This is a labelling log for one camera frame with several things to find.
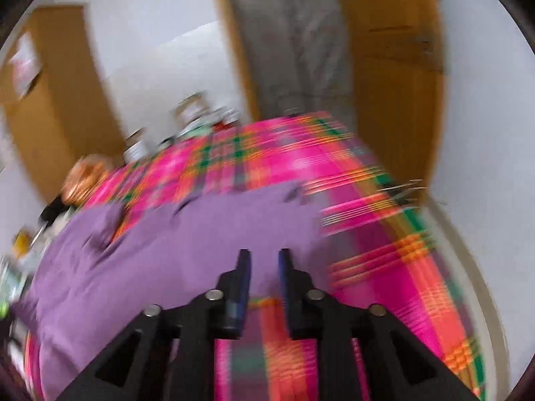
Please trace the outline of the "purple fleece garment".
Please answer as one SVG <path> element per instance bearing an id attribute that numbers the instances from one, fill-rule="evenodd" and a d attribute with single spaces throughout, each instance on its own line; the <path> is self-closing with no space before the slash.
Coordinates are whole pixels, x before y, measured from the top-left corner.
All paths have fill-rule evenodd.
<path id="1" fill-rule="evenodd" d="M 40 347 L 42 392 L 59 396 L 149 304 L 189 302 L 252 256 L 253 298 L 280 293 L 278 254 L 326 287 L 323 203 L 288 181 L 246 192 L 192 194 L 153 207 L 124 233 L 121 203 L 83 209 L 52 241 L 14 313 Z"/>

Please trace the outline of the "pink plaid bed sheet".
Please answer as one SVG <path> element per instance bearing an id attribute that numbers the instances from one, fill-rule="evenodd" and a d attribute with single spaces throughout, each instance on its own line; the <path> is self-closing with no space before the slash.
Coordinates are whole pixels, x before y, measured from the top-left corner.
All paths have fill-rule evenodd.
<path id="1" fill-rule="evenodd" d="M 483 356 L 432 235 L 416 208 L 388 193 L 392 179 L 363 143 L 327 113 L 265 120 L 176 143 L 113 170 L 83 209 L 123 204 L 118 232 L 124 233 L 149 209 L 192 194 L 246 192 L 288 181 L 324 205 L 327 285 L 321 287 L 310 273 L 316 286 L 352 306 L 385 306 L 485 399 Z M 217 347 L 217 399 L 316 399 L 313 344 L 288 337 L 280 293 L 250 297 L 243 338 Z"/>

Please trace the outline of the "bag of oranges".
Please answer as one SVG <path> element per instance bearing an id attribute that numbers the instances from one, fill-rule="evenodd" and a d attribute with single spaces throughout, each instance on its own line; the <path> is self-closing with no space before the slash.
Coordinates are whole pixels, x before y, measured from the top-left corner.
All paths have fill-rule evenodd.
<path id="1" fill-rule="evenodd" d="M 76 207 L 84 205 L 112 169 L 112 161 L 103 155 L 81 157 L 65 179 L 61 193 L 63 203 Z"/>

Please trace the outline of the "cardboard box with label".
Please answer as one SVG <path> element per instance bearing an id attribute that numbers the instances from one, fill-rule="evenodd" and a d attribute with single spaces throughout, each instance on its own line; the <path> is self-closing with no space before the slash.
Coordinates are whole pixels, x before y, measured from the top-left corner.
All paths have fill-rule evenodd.
<path id="1" fill-rule="evenodd" d="M 209 109 L 204 92 L 195 92 L 181 101 L 172 111 L 172 117 L 181 125 L 186 126 L 202 116 Z"/>

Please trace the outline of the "wooden wardrobe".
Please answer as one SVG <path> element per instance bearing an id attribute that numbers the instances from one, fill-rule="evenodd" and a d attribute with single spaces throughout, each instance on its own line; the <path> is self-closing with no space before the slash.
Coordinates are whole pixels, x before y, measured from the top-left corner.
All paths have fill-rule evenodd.
<path id="1" fill-rule="evenodd" d="M 1 69 L 1 105 L 24 168 L 46 203 L 61 192 L 81 157 L 119 159 L 124 135 L 97 74 L 81 5 L 36 8 L 26 21 L 42 63 L 30 91 L 14 91 L 13 69 Z"/>

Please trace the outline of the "white plastic bag on wardrobe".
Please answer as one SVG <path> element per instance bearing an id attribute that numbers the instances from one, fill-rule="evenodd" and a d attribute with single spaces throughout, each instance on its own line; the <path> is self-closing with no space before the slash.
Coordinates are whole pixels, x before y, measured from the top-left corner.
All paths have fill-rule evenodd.
<path id="1" fill-rule="evenodd" d="M 42 70 L 42 62 L 30 33 L 23 33 L 19 37 L 9 63 L 12 67 L 14 91 L 19 99 L 24 98 Z"/>

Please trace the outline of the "wooden door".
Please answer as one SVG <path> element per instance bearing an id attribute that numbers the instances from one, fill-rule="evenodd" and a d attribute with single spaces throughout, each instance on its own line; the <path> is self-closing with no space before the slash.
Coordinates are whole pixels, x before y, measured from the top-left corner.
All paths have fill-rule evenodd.
<path id="1" fill-rule="evenodd" d="M 445 89 L 437 0 L 340 0 L 352 56 L 356 132 L 422 204 L 438 152 Z"/>

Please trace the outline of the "grey zippered fabric wardrobe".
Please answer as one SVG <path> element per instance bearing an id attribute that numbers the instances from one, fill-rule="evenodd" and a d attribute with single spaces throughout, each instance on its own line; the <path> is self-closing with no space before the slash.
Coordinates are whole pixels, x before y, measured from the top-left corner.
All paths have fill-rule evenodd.
<path id="1" fill-rule="evenodd" d="M 351 128 L 354 88 L 339 0 L 230 0 L 262 119 L 327 111 Z"/>

